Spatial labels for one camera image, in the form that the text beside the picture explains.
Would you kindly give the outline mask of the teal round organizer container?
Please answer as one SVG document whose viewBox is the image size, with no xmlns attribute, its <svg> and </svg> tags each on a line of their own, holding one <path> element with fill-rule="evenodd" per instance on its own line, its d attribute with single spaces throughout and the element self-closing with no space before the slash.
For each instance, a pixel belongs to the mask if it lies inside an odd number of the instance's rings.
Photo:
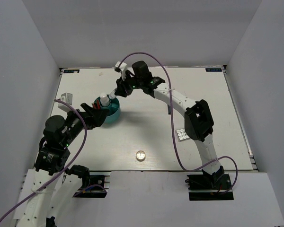
<svg viewBox="0 0 284 227">
<path fill-rule="evenodd" d="M 103 107 L 101 103 L 100 103 L 100 106 L 101 106 L 101 109 L 109 110 L 109 114 L 107 115 L 106 120 L 104 122 L 105 124 L 115 123 L 121 115 L 121 106 L 117 98 L 110 99 L 110 105 L 107 107 Z"/>
</svg>

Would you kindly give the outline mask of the small round cream jar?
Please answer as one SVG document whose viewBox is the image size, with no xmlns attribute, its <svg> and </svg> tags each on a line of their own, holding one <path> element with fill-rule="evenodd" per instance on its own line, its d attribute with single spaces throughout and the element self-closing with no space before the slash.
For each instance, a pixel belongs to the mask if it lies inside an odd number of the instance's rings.
<svg viewBox="0 0 284 227">
<path fill-rule="evenodd" d="M 138 161 L 140 161 L 140 162 L 144 161 L 144 160 L 146 159 L 146 154 L 145 154 L 145 152 L 142 151 L 142 150 L 137 151 L 137 153 L 136 153 L 136 159 L 137 159 Z"/>
</svg>

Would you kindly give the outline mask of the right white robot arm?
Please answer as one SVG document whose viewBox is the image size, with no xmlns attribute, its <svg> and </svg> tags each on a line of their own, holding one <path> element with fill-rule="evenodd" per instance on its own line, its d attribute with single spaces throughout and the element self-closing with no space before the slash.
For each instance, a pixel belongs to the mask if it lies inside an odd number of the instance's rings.
<svg viewBox="0 0 284 227">
<path fill-rule="evenodd" d="M 114 70 L 121 74 L 116 81 L 115 96 L 127 97 L 135 89 L 166 103 L 169 110 L 176 110 L 184 118 L 186 135 L 192 139 L 202 161 L 202 173 L 205 185 L 211 189 L 221 184 L 224 169 L 220 164 L 213 144 L 213 118 L 205 100 L 195 101 L 170 88 L 160 77 L 154 77 L 144 61 L 132 65 L 130 72 L 127 65 L 117 62 Z"/>
</svg>

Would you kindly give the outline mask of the clear eyeshadow palette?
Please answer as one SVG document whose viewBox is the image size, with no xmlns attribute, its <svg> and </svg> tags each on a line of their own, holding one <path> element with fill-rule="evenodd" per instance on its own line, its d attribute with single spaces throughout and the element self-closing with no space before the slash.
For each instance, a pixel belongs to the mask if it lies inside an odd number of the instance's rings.
<svg viewBox="0 0 284 227">
<path fill-rule="evenodd" d="M 184 128 L 175 130 L 175 134 L 177 136 L 177 140 L 179 142 L 189 140 L 190 137 L 187 135 Z"/>
</svg>

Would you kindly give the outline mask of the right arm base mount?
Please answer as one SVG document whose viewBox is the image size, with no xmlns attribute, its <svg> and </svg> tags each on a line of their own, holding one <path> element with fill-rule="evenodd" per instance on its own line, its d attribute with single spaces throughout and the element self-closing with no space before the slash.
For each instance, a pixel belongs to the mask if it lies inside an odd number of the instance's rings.
<svg viewBox="0 0 284 227">
<path fill-rule="evenodd" d="M 224 174 L 214 186 L 203 175 L 187 175 L 185 183 L 188 185 L 190 201 L 232 201 L 231 179 Z"/>
</svg>

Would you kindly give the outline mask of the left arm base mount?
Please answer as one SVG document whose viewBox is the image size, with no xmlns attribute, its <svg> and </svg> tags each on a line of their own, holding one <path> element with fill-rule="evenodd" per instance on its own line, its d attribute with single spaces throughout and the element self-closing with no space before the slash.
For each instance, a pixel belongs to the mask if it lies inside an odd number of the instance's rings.
<svg viewBox="0 0 284 227">
<path fill-rule="evenodd" d="M 89 179 L 74 194 L 74 198 L 103 199 L 110 185 L 111 172 L 90 172 Z"/>
</svg>

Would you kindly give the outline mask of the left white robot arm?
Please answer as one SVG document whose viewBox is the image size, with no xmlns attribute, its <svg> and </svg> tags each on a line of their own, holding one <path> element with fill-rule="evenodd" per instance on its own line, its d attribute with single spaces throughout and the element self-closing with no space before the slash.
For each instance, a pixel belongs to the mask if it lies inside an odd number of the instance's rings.
<svg viewBox="0 0 284 227">
<path fill-rule="evenodd" d="M 66 203 L 78 189 L 90 185 L 89 169 L 68 160 L 69 145 L 81 133 L 100 127 L 108 110 L 80 105 L 83 111 L 69 104 L 67 117 L 53 115 L 45 122 L 43 137 L 34 165 L 34 181 L 31 195 L 18 227 L 54 227 Z"/>
</svg>

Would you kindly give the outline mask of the white bottle black cap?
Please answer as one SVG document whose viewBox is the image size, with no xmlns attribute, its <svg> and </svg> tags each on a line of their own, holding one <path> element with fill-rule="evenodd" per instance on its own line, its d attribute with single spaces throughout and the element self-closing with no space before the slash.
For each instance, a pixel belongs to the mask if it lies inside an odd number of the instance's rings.
<svg viewBox="0 0 284 227">
<path fill-rule="evenodd" d="M 115 95 L 116 89 L 114 89 L 110 94 L 109 94 L 109 98 L 110 99 L 115 99 L 116 95 Z"/>
</svg>

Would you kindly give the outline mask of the white round bottle in organizer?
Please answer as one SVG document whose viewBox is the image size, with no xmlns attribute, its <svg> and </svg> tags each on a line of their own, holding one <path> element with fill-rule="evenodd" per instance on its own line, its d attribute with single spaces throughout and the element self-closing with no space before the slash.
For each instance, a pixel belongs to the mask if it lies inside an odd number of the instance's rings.
<svg viewBox="0 0 284 227">
<path fill-rule="evenodd" d="M 100 94 L 100 103 L 103 107 L 107 107 L 110 105 L 110 99 L 105 93 Z"/>
</svg>

